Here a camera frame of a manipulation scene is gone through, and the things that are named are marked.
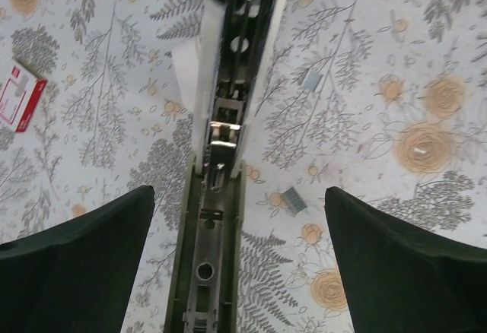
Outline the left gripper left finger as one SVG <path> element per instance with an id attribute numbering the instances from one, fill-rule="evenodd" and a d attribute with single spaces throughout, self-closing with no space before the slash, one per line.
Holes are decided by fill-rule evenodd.
<path id="1" fill-rule="evenodd" d="M 140 186 L 1 245 L 3 332 L 119 332 L 154 212 Z"/>

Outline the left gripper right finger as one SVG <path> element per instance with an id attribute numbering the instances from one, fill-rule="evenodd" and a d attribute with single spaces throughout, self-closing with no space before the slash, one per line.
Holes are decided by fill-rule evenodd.
<path id="1" fill-rule="evenodd" d="M 486 250 L 431 233 L 338 187 L 325 214 L 356 332 L 484 332 Z"/>

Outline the small removed staple piece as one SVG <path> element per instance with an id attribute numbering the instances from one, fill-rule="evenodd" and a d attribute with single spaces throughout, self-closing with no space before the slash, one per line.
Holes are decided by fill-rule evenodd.
<path id="1" fill-rule="evenodd" d="M 305 90 L 308 90 L 310 92 L 314 92 L 318 88 L 322 78 L 323 78 L 323 75 L 321 73 L 319 73 L 318 71 L 316 71 L 313 68 L 309 68 L 306 71 L 305 76 L 303 77 L 303 80 L 301 82 L 301 86 Z"/>

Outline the small white stapler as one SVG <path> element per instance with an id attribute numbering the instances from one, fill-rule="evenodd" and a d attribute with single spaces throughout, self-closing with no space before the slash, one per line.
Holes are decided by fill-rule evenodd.
<path id="1" fill-rule="evenodd" d="M 195 108 L 200 49 L 200 38 L 196 36 L 179 44 L 172 51 L 173 68 L 181 100 L 190 112 Z"/>

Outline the olive green stapler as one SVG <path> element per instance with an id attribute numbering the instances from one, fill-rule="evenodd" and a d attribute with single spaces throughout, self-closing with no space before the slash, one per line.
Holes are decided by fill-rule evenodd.
<path id="1" fill-rule="evenodd" d="M 286 0 L 205 0 L 191 152 L 164 329 L 233 332 L 243 155 Z"/>

